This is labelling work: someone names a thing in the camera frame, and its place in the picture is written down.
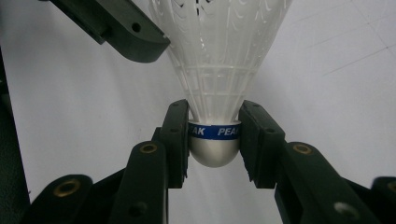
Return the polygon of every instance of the blue band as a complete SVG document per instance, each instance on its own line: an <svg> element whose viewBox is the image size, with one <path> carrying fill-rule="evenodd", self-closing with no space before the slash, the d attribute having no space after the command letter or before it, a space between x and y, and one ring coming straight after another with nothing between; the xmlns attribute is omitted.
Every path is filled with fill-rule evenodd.
<svg viewBox="0 0 396 224"><path fill-rule="evenodd" d="M239 137L241 125L200 125L189 123L189 136L211 140L234 140Z"/></svg>

